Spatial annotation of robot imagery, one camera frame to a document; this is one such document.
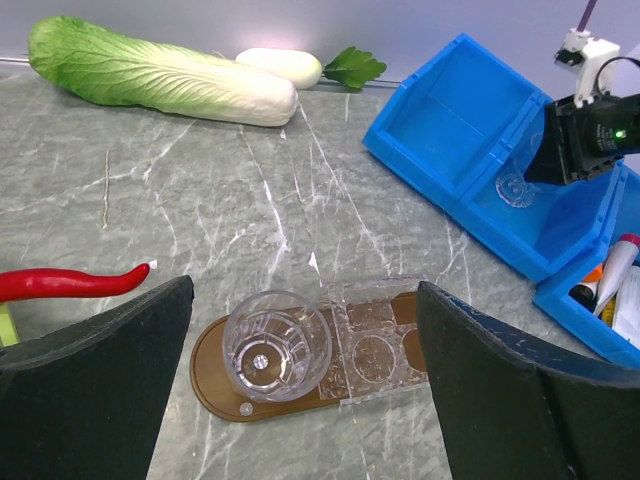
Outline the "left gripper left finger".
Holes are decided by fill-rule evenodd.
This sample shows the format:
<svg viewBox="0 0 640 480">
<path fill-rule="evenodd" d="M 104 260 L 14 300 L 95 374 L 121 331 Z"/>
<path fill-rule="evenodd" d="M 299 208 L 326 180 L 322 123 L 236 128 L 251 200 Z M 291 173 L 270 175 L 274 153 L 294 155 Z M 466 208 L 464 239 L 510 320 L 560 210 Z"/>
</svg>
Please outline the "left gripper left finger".
<svg viewBox="0 0 640 480">
<path fill-rule="evenodd" d="M 176 277 L 2 349 L 2 478 L 146 478 L 193 299 Z"/>
</svg>

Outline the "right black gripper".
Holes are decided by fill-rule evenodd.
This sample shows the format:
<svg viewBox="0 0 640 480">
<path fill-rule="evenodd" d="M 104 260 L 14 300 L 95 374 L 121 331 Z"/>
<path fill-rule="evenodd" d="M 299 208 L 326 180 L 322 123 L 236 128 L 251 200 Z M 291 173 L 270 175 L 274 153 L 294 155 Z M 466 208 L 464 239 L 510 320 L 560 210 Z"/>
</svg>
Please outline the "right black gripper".
<svg viewBox="0 0 640 480">
<path fill-rule="evenodd" d="M 569 185 L 592 180 L 610 171 L 619 155 L 590 153 L 582 133 L 586 115 L 572 97 L 565 97 L 549 109 L 551 119 L 543 132 L 532 137 L 533 157 L 524 180 L 533 184 Z"/>
</svg>

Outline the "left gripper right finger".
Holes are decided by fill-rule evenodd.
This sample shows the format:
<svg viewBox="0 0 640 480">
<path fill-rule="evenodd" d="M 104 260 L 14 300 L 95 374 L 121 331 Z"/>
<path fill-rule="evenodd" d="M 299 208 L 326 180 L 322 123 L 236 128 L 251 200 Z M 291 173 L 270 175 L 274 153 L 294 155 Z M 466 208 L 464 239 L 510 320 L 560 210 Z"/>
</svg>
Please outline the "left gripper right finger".
<svg viewBox="0 0 640 480">
<path fill-rule="evenodd" d="M 428 281 L 416 321 L 453 478 L 638 478 L 638 370 L 546 342 Z"/>
</svg>

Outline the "clear acrylic toothbrush holder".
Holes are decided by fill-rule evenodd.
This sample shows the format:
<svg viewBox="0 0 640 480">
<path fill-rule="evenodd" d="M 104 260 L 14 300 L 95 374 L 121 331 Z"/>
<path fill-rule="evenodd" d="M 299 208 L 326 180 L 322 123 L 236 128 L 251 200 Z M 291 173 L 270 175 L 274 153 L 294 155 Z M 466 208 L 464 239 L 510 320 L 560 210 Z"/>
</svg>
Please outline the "clear acrylic toothbrush holder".
<svg viewBox="0 0 640 480">
<path fill-rule="evenodd" d="M 416 291 L 426 276 L 330 284 L 321 305 L 333 337 L 320 399 L 358 403 L 428 384 L 416 326 Z"/>
</svg>

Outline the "clear plastic cup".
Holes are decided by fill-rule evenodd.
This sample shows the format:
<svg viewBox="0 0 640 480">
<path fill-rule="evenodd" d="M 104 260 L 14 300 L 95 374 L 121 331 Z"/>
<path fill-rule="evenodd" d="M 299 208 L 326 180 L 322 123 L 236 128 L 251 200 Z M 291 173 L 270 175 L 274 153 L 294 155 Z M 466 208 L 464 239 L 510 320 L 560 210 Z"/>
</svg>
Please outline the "clear plastic cup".
<svg viewBox="0 0 640 480">
<path fill-rule="evenodd" d="M 243 300 L 223 330 L 233 389 L 258 403 L 282 403 L 315 389 L 329 370 L 328 317 L 299 294 L 268 290 Z"/>
<path fill-rule="evenodd" d="M 523 139 L 505 162 L 495 180 L 499 197 L 513 208 L 527 208 L 543 194 L 541 186 L 528 183 L 524 178 L 526 169 L 538 151 L 542 137 L 542 132 L 536 132 L 527 139 Z"/>
</svg>

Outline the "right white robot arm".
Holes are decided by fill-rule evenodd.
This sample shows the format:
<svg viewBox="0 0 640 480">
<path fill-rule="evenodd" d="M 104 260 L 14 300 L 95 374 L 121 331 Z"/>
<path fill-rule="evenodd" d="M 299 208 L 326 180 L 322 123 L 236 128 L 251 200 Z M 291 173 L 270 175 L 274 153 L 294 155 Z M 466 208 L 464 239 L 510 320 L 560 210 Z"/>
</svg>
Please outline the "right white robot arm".
<svg viewBox="0 0 640 480">
<path fill-rule="evenodd" d="M 607 95 L 578 108 L 571 97 L 544 109 L 540 146 L 524 180 L 566 186 L 610 171 L 639 152 L 639 96 Z"/>
</svg>

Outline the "white toothpaste tube pink cap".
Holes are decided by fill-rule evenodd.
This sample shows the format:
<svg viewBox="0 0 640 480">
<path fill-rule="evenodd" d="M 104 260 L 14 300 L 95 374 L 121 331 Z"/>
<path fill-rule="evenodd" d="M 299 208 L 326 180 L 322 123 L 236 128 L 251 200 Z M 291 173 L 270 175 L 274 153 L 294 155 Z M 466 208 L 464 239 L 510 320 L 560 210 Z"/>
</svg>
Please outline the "white toothpaste tube pink cap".
<svg viewBox="0 0 640 480">
<path fill-rule="evenodd" d="M 610 248 L 600 279 L 594 315 L 600 316 L 608 302 L 617 293 L 639 254 L 639 236 L 622 235 Z"/>
</svg>

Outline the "white toothpaste tube black cap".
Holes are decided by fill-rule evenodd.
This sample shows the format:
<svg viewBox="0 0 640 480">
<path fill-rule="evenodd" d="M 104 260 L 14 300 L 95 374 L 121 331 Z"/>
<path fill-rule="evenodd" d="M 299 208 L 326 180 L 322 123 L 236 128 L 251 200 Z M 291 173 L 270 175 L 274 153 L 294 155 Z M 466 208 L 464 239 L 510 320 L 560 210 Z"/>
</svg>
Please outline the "white toothpaste tube black cap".
<svg viewBox="0 0 640 480">
<path fill-rule="evenodd" d="M 593 313 L 597 305 L 597 293 L 597 282 L 581 282 L 569 291 L 569 296 L 586 310 Z"/>
</svg>

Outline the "large white toothpaste tube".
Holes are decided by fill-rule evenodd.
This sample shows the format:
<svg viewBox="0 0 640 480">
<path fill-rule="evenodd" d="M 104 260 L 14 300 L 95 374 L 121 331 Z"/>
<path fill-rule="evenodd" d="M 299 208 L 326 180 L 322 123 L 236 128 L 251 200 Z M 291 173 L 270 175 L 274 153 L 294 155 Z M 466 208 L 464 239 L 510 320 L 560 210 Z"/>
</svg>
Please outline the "large white toothpaste tube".
<svg viewBox="0 0 640 480">
<path fill-rule="evenodd" d="M 622 282 L 615 301 L 613 330 L 636 348 L 639 347 L 640 333 L 640 268 L 635 262 Z"/>
</svg>

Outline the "brown oval wooden tray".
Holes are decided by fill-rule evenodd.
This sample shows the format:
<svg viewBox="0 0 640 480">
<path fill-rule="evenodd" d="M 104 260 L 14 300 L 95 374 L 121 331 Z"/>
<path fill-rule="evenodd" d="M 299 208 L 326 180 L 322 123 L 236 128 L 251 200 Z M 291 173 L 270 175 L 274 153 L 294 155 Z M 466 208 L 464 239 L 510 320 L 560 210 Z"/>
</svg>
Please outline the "brown oval wooden tray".
<svg viewBox="0 0 640 480">
<path fill-rule="evenodd" d="M 428 374 L 416 295 L 312 303 L 254 294 L 196 341 L 191 386 L 212 414 L 254 422 L 420 388 Z"/>
</svg>

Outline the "blue compartment bin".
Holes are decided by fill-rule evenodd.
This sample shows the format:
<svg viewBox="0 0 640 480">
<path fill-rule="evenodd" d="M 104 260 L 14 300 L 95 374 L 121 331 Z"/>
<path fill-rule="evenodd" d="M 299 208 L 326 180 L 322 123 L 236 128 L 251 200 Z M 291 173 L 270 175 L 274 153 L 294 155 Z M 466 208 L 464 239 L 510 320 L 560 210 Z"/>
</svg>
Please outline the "blue compartment bin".
<svg viewBox="0 0 640 480">
<path fill-rule="evenodd" d="M 406 78 L 367 131 L 371 154 L 537 286 L 535 304 L 605 359 L 639 347 L 569 294 L 624 234 L 639 230 L 639 176 L 623 164 L 589 181 L 500 196 L 537 150 L 549 97 L 460 35 Z"/>
</svg>

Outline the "green plastic basket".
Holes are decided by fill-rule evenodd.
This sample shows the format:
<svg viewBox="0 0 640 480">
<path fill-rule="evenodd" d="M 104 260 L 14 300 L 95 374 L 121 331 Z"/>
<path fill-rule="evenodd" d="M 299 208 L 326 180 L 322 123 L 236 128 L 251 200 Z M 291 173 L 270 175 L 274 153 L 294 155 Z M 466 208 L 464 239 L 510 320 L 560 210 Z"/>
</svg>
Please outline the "green plastic basket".
<svg viewBox="0 0 640 480">
<path fill-rule="evenodd" d="M 0 344 L 2 348 L 19 343 L 19 336 L 9 305 L 0 305 Z"/>
</svg>

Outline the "red chili pepper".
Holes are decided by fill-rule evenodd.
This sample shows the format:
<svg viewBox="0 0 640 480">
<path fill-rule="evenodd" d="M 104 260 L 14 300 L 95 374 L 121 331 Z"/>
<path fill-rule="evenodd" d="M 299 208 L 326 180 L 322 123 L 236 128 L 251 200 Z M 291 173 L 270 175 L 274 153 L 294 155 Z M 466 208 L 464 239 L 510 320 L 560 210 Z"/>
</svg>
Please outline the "red chili pepper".
<svg viewBox="0 0 640 480">
<path fill-rule="evenodd" d="M 69 269 L 34 268 L 1 274 L 1 302 L 43 298 L 103 298 L 126 294 L 151 272 L 143 263 L 121 275 L 92 275 Z"/>
</svg>

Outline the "white radish with leaves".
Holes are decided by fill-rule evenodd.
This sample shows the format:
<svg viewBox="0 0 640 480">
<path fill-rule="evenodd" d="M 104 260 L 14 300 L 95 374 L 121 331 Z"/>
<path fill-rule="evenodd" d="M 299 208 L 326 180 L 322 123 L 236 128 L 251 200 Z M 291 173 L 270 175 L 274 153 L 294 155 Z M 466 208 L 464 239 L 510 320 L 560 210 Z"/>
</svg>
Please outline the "white radish with leaves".
<svg viewBox="0 0 640 480">
<path fill-rule="evenodd" d="M 326 65 L 305 51 L 262 47 L 240 52 L 235 61 L 286 78 L 302 90 L 315 86 L 322 77 L 360 90 L 368 82 L 377 80 L 387 69 L 387 65 L 371 52 L 355 46 L 347 47 Z"/>
</svg>

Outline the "green napa cabbage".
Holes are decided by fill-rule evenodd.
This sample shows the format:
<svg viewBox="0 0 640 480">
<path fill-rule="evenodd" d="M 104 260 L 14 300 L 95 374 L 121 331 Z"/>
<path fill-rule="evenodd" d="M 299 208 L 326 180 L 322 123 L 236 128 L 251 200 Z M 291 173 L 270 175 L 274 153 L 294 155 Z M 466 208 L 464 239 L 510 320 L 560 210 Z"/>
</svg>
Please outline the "green napa cabbage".
<svg viewBox="0 0 640 480">
<path fill-rule="evenodd" d="M 287 124 L 298 106 L 296 87 L 283 77 L 66 15 L 33 25 L 28 55 L 41 77 L 101 106 L 260 127 Z"/>
</svg>

